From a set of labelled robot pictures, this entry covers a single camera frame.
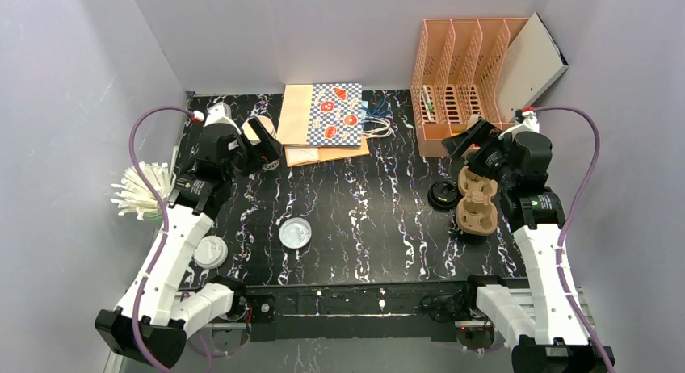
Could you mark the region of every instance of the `orange desk organizer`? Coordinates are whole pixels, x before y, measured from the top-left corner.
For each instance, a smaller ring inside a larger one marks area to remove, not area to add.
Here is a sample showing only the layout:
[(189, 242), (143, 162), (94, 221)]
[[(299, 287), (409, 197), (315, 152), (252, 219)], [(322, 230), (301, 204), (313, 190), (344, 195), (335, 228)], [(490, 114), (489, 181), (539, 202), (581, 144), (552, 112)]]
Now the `orange desk organizer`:
[[(501, 129), (514, 125), (514, 119), (499, 115), (495, 91), (506, 49), (527, 21), (423, 20), (410, 87), (422, 156), (447, 156), (442, 140), (466, 131), (471, 115), (480, 115)], [(433, 111), (427, 111), (423, 86)]]

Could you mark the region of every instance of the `blue wire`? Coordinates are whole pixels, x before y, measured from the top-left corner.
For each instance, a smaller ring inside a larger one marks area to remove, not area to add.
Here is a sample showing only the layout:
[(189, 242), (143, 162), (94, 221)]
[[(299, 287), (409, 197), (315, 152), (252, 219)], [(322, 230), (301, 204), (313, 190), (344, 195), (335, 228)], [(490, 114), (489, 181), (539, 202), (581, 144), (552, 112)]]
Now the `blue wire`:
[(385, 113), (390, 112), (390, 110), (386, 110), (386, 111), (382, 112), (380, 115), (378, 114), (378, 111), (383, 109), (384, 105), (385, 105), (385, 94), (383, 94), (383, 99), (380, 101), (380, 103), (378, 105), (376, 105), (375, 108), (373, 108), (373, 111), (369, 111), (368, 108), (365, 108), (365, 107), (362, 107), (362, 108), (366, 111), (367, 116), (381, 117), (382, 115), (385, 115)]
[(366, 115), (366, 118), (365, 118), (365, 119), (379, 119), (379, 118), (383, 118), (383, 117), (385, 117), (385, 116), (387, 116), (387, 115), (391, 115), (392, 113), (393, 113), (392, 111), (390, 111), (389, 109), (386, 109), (385, 111), (382, 111), (381, 113), (375, 113), (375, 114), (372, 114), (372, 115), (370, 115), (370, 114), (369, 114), (369, 115)]
[(384, 118), (387, 114), (392, 114), (391, 111), (385, 111), (381, 113), (380, 115), (374, 115), (374, 116), (366, 116), (363, 120), (362, 123), (368, 123), (371, 119), (382, 119)]

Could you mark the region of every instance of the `black tabletop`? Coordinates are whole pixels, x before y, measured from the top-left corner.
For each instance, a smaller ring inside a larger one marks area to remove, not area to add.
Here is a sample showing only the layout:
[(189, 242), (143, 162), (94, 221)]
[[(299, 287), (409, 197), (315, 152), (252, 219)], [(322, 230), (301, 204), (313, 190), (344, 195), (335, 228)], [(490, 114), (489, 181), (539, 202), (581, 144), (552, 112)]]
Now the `black tabletop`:
[[(209, 235), (222, 237), (229, 256), (217, 270), (188, 265), (181, 288), (195, 288), (215, 275), (229, 275), (248, 285), (391, 283), (460, 280), (471, 274), (525, 276), (519, 248), (504, 217), (480, 245), (456, 238), (453, 212), (437, 212), (426, 201), (438, 180), (456, 178), (461, 160), (421, 157), (408, 90), (364, 91), (369, 107), (385, 95), (393, 113), (394, 136), (369, 141), (371, 153), (239, 178)], [(278, 124), (282, 94), (197, 96), (190, 110), (206, 113), (212, 105), (230, 105), (241, 124), (265, 115)], [(202, 126), (186, 123), (176, 169), (196, 151)], [(279, 226), (305, 218), (311, 242), (286, 249)]]

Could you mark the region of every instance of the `cable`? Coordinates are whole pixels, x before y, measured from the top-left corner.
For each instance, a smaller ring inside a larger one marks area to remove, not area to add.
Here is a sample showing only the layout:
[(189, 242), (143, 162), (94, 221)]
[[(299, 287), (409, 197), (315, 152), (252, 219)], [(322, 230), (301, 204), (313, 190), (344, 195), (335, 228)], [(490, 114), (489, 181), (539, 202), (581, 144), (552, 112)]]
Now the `cable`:
[[(197, 336), (200, 338), (200, 342), (204, 345), (205, 341), (204, 341), (203, 335), (200, 334), (200, 332), (198, 332)], [(205, 348), (205, 351), (202, 351), (199, 347), (193, 345), (191, 343), (190, 339), (188, 339), (188, 342), (186, 342), (186, 345), (188, 345), (188, 347), (192, 351), (194, 351), (195, 353), (197, 353), (203, 357), (208, 357), (208, 359), (214, 359), (214, 358), (228, 357), (230, 355), (236, 354), (238, 351), (242, 350), (242, 348), (245, 347), (245, 345), (247, 345), (248, 342), (250, 342), (250, 334), (249, 333), (247, 334), (247, 340), (245, 341), (245, 343), (243, 343), (242, 345), (238, 346), (237, 348), (235, 348), (233, 350), (224, 351), (224, 352), (220, 352), (220, 353), (212, 353), (212, 351), (210, 351), (208, 348)]]
[(387, 137), (390, 135), (393, 135), (395, 131), (392, 128), (392, 124), (390, 123), (390, 120), (387, 119), (378, 119), (376, 117), (367, 117), (364, 119), (362, 122), (363, 125), (366, 124), (380, 124), (381, 126), (378, 128), (373, 128), (367, 131), (363, 131), (362, 135), (366, 136), (367, 139), (375, 139), (375, 138), (380, 138), (380, 137)]
[[(136, 346), (138, 350), (143, 354), (145, 359), (150, 362), (150, 364), (160, 371), (164, 372), (171, 372), (171, 369), (168, 367), (165, 367), (160, 363), (153, 355), (150, 353), (149, 349), (145, 345), (145, 342), (143, 341), (143, 337), (141, 336), (141, 327), (138, 324), (138, 313), (141, 308), (141, 298), (143, 296), (143, 291), (145, 290), (145, 285), (148, 282), (148, 276), (149, 274), (152, 273), (152, 270), (157, 264), (157, 260), (159, 260), (160, 255), (162, 254), (162, 250), (164, 249), (164, 246), (166, 245), (166, 238), (167, 234), (166, 232), (169, 232), (169, 213), (166, 211), (166, 205), (164, 204), (164, 199), (162, 199), (162, 196), (159, 195), (159, 193), (154, 190), (154, 187), (152, 186), (152, 183), (145, 177), (141, 170), (141, 165), (140, 162), (138, 161), (138, 157), (136, 156), (136, 146), (135, 146), (135, 139), (136, 139), (136, 132), (138, 131), (138, 128), (141, 126), (143, 120), (147, 119), (151, 115), (160, 112), (160, 111), (178, 111), (181, 112), (185, 115), (190, 116), (191, 118), (194, 117), (194, 114), (187, 110), (183, 109), (181, 107), (156, 107), (153, 108), (146, 113), (144, 113), (140, 119), (136, 121), (136, 123), (133, 125), (131, 128), (131, 135), (128, 137), (128, 154), (131, 156), (131, 162), (133, 163), (133, 168), (136, 169), (136, 172), (138, 173), (138, 176), (141, 177), (143, 183), (145, 184), (145, 187), (150, 190), (150, 193), (154, 196), (155, 200), (157, 201), (157, 205), (159, 206), (159, 210), (162, 211), (162, 239), (159, 241), (159, 247), (157, 250), (154, 252), (154, 255), (150, 259), (150, 262), (145, 268), (145, 274), (141, 278), (140, 284), (138, 284), (138, 290), (136, 291), (136, 298), (133, 301), (133, 315), (132, 315), (132, 327), (133, 327), (133, 339), (136, 343)], [(209, 367), (212, 366), (212, 359), (208, 358), (208, 365)]]
[(377, 116), (378, 111), (380, 111), (380, 109), (385, 105), (385, 101), (386, 101), (385, 94), (383, 94), (383, 98), (381, 99), (380, 103), (378, 103), (378, 105), (376, 105), (376, 107), (373, 108), (373, 110), (369, 110), (368, 108), (366, 108), (364, 106), (362, 106), (362, 109), (364, 109), (366, 111), (366, 114), (369, 116)]
[[(587, 121), (587, 123), (590, 125), (590, 128), (592, 128), (592, 133), (595, 136), (595, 152), (592, 154), (592, 161), (590, 161), (590, 166), (587, 168), (587, 173), (585, 174), (585, 178), (582, 179), (582, 182), (580, 184), (580, 187), (578, 188), (578, 191), (576, 191), (576, 195), (574, 196), (573, 202), (571, 202), (571, 210), (569, 212), (569, 217), (566, 219), (566, 222), (564, 226), (561, 228), (561, 233), (559, 234), (559, 239), (557, 240), (557, 265), (560, 265), (563, 261), (562, 257), (562, 250), (564, 249), (564, 240), (566, 239), (566, 235), (569, 232), (569, 227), (571, 226), (571, 223), (574, 221), (574, 217), (576, 215), (576, 211), (578, 209), (578, 202), (580, 201), (580, 196), (582, 195), (583, 191), (585, 190), (585, 187), (587, 186), (587, 183), (590, 181), (590, 177), (592, 176), (592, 172), (595, 171), (595, 166), (597, 165), (597, 158), (599, 157), (599, 130), (597, 129), (597, 124), (592, 120), (592, 118), (585, 113), (584, 111), (581, 111), (577, 108), (574, 107), (540, 107), (540, 108), (535, 108), (533, 110), (534, 112), (542, 112), (542, 111), (571, 111), (579, 114), (580, 116), (583, 117)], [(564, 292), (566, 294), (571, 293), (571, 289), (569, 287), (569, 282), (566, 280), (566, 275), (564, 273), (563, 268), (557, 268), (557, 273), (559, 274), (559, 281), (561, 282), (561, 286), (564, 288)], [(580, 319), (582, 322), (583, 326), (585, 326), (585, 329), (587, 332), (590, 334), (590, 340), (597, 346), (599, 349), (599, 354), (602, 356), (602, 360), (604, 361), (604, 365), (607, 367), (607, 371), (609, 373), (614, 373), (614, 367), (611, 364), (611, 360), (609, 359), (609, 356), (607, 355), (607, 352), (604, 350), (604, 346), (602, 346), (602, 342), (599, 340), (599, 337), (597, 336), (597, 333), (595, 332), (594, 329), (592, 329), (592, 325), (590, 322), (587, 320), (587, 317), (585, 314), (582, 313), (582, 310), (580, 309), (580, 306), (578, 306), (578, 303), (576, 303), (576, 299), (573, 298), (571, 295), (567, 295), (566, 299), (569, 301), (569, 304), (571, 305), (571, 308), (574, 310), (576, 313), (576, 316)]]
[[(200, 342), (202, 343), (202, 347), (204, 348), (204, 352), (207, 353), (207, 355), (210, 355), (211, 352), (209, 351), (209, 346), (207, 346), (207, 342), (204, 340), (204, 337), (202, 334), (200, 334)], [(207, 358), (207, 373), (212, 372), (212, 360), (213, 358)]]
[(472, 352), (478, 353), (479, 351), (482, 351), (483, 353), (492, 353), (493, 351), (500, 350), (501, 348), (504, 347), (504, 343), (502, 342), (497, 346), (491, 346), (488, 349), (477, 349), (477, 350), (471, 350)]
[(229, 322), (237, 322), (237, 321), (241, 320), (242, 318), (244, 318), (245, 315), (247, 315), (248, 311), (249, 311), (248, 305), (245, 304), (245, 310), (243, 310), (242, 314), (239, 317), (237, 317), (236, 319), (226, 319), (226, 320)]

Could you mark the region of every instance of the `white wall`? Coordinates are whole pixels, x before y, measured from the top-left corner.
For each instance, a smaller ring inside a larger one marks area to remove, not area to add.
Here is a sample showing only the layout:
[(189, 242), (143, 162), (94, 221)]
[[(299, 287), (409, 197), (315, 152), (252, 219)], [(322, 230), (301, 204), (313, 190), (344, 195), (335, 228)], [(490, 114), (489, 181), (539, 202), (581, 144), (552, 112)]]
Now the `white wall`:
[(408, 88), (424, 18), (524, 16), (548, 0), (136, 0), (185, 90)]
[[(616, 371), (683, 371), (683, 0), (550, 0), (541, 16), (570, 64), (546, 103), (585, 109), (602, 136), (567, 241), (574, 276)], [(592, 134), (573, 114), (545, 112), (541, 125), (568, 211)]]
[[(184, 92), (134, 0), (0, 0), (0, 76), (0, 371), (101, 371), (93, 321), (152, 242), (109, 185), (135, 118)], [(141, 157), (168, 161), (181, 124), (142, 129)]]

